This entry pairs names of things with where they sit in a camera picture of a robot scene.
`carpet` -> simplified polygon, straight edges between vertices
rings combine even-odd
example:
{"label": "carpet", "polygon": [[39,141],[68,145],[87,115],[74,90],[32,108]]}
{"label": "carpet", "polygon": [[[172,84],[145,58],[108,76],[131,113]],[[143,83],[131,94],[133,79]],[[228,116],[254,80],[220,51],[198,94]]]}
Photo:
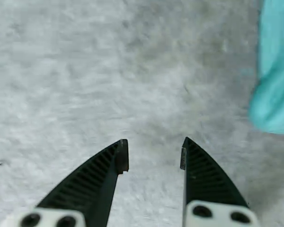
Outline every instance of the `carpet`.
{"label": "carpet", "polygon": [[0,0],[0,222],[128,139],[108,227],[180,227],[189,136],[284,227],[284,136],[247,118],[259,3]]}

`screw hole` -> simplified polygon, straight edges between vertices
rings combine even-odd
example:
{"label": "screw hole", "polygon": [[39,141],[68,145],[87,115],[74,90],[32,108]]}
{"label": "screw hole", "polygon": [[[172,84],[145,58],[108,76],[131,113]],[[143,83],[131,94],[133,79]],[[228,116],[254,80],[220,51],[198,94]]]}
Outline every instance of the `screw hole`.
{"label": "screw hole", "polygon": [[245,214],[240,212],[233,212],[231,214],[231,219],[233,221],[237,221],[244,224],[250,223],[250,219]]}
{"label": "screw hole", "polygon": [[21,227],[35,227],[38,225],[41,217],[37,213],[29,214],[25,216],[21,221]]}
{"label": "screw hole", "polygon": [[210,209],[208,209],[205,206],[196,206],[193,209],[193,214],[203,217],[203,218],[211,218],[213,216],[212,212]]}
{"label": "screw hole", "polygon": [[72,216],[65,216],[61,218],[56,227],[75,227],[76,225],[76,219]]}

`blue cloth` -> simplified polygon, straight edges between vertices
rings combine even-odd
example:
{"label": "blue cloth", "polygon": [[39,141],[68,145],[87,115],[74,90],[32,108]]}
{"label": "blue cloth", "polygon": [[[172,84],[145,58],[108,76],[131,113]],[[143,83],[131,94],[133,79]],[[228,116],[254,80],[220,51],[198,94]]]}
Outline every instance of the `blue cloth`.
{"label": "blue cloth", "polygon": [[262,131],[284,134],[284,0],[264,1],[259,33],[259,84],[249,118]]}

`turquoise fabric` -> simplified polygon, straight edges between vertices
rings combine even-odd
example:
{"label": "turquoise fabric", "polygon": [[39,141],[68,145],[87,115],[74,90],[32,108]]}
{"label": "turquoise fabric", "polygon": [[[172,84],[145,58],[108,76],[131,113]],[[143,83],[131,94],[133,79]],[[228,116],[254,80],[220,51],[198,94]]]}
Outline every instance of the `turquoise fabric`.
{"label": "turquoise fabric", "polygon": [[259,84],[249,118],[262,131],[284,134],[284,0],[263,2],[259,33]]}

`gray carpet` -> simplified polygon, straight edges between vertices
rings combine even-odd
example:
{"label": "gray carpet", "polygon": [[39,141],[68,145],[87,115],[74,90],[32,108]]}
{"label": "gray carpet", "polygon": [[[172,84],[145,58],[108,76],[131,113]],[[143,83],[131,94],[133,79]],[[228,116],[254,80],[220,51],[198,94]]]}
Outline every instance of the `gray carpet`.
{"label": "gray carpet", "polygon": [[284,136],[255,130],[252,0],[0,0],[0,222],[129,140],[109,227],[180,227],[189,136],[284,227]]}

